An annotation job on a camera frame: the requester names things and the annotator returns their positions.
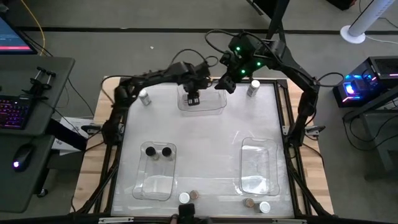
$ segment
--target computer mouse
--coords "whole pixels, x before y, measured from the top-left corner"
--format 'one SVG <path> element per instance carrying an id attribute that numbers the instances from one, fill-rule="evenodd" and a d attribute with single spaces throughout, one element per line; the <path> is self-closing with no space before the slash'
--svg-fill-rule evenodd
<path id="1" fill-rule="evenodd" d="M 35 149 L 36 146 L 31 143 L 21 145 L 12 160 L 12 168 L 16 172 L 25 171 L 26 168 L 29 166 L 30 159 Z"/>

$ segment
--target bottle cap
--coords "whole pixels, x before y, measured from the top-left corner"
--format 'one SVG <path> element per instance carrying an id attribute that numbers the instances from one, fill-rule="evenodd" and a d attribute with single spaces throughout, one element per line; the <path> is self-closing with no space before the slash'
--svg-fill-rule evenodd
<path id="1" fill-rule="evenodd" d="M 259 88 L 260 87 L 260 82 L 258 80 L 253 80 L 251 82 L 251 86 L 253 86 L 254 88 Z"/>
<path id="2" fill-rule="evenodd" d="M 141 90 L 138 94 L 139 97 L 144 97 L 147 95 L 147 91 L 146 90 Z"/>
<path id="3" fill-rule="evenodd" d="M 154 156 L 156 154 L 156 150 L 154 147 L 149 146 L 146 150 L 145 150 L 145 154 L 147 154 L 147 156 Z"/>
<path id="4" fill-rule="evenodd" d="M 178 197 L 178 199 L 180 200 L 180 203 L 186 204 L 186 203 L 189 202 L 189 200 L 190 200 L 191 198 L 189 197 L 189 194 L 188 194 L 188 193 L 183 192 L 183 193 L 180 194 L 180 196 Z"/>
<path id="5" fill-rule="evenodd" d="M 269 213 L 269 210 L 271 210 L 271 206 L 268 202 L 261 202 L 259 207 L 262 213 Z"/>
<path id="6" fill-rule="evenodd" d="M 171 150 L 171 148 L 169 148 L 169 147 L 163 148 L 162 154 L 163 154 L 164 157 L 169 157 L 169 156 L 171 156 L 171 155 L 172 155 L 172 150 Z"/>

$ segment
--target floor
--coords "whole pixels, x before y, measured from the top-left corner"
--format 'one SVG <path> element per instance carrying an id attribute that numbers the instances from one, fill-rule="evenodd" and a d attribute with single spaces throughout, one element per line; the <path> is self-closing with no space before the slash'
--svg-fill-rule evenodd
<path id="1" fill-rule="evenodd" d="M 153 32 L 46 32 L 46 48 L 59 57 L 73 57 L 76 65 L 71 81 L 94 109 L 100 90 L 100 81 L 106 75 L 134 75 L 167 66 L 173 55 L 183 48 L 199 50 L 203 55 L 220 56 L 205 42 L 202 33 L 187 29 L 265 29 L 267 21 L 258 16 L 242 0 L 25 0 L 42 26 L 47 27 L 135 27 L 156 28 Z M 291 0 L 284 17 L 286 30 L 339 30 L 351 24 L 359 14 L 358 2 L 347 11 L 340 11 L 326 0 Z M 370 0 L 362 0 L 364 9 Z M 17 26 L 34 26 L 34 21 L 19 1 L 10 5 L 10 20 Z M 398 3 L 384 14 L 398 24 Z M 370 30 L 397 30 L 385 20 L 378 20 Z M 29 32 L 41 42 L 38 32 Z M 398 42 L 396 35 L 373 36 Z M 286 35 L 287 45 L 296 61 L 310 74 L 320 77 L 328 72 L 348 73 L 368 56 L 397 55 L 398 45 L 366 40 L 351 45 L 338 35 Z M 219 48 L 226 47 L 229 37 L 215 34 L 211 37 Z M 197 63 L 200 59 L 191 53 L 180 60 Z M 220 76 L 224 67 L 212 69 Z M 257 77 L 284 77 L 280 72 L 262 69 Z M 330 77 L 325 83 L 338 82 Z M 68 86 L 70 99 L 65 116 L 89 116 L 90 111 Z M 65 105 L 64 93 L 59 102 Z M 374 155 L 352 148 L 344 134 L 341 116 L 346 112 L 337 107 L 331 89 L 322 88 L 315 124 L 325 125 L 319 139 L 325 160 L 331 200 L 335 214 L 344 218 L 398 222 L 397 183 L 366 182 L 368 160 Z M 47 181 L 53 186 L 48 197 L 32 200 L 29 210 L 19 215 L 0 213 L 3 218 L 22 218 L 42 215 L 60 215 L 69 212 L 70 197 L 77 181 L 76 173 L 55 172 Z"/>

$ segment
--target paper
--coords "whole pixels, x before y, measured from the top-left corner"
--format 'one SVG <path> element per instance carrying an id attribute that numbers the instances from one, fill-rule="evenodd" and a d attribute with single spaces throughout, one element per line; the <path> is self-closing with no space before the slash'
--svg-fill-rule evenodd
<path id="1" fill-rule="evenodd" d="M 84 138 L 88 138 L 88 134 L 81 129 L 82 126 L 84 125 L 90 125 L 93 123 L 92 119 L 81 119 L 81 118 L 69 118 L 65 117 L 61 119 L 60 122 L 62 125 L 64 125 L 66 128 L 69 130 L 74 131 L 75 133 L 79 132 L 80 135 L 82 135 Z M 55 139 L 54 143 L 52 144 L 52 149 L 53 150 L 59 150 L 60 151 L 60 156 L 72 153 L 72 152 L 80 152 L 79 149 L 74 148 L 73 146 L 59 140 Z"/>

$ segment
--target blue led light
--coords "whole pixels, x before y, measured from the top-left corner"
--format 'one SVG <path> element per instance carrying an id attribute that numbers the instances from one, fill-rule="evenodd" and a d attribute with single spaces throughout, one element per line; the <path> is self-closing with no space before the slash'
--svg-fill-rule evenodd
<path id="1" fill-rule="evenodd" d="M 354 94 L 355 91 L 353 90 L 353 87 L 351 85 L 346 85 L 346 91 L 349 94 Z"/>

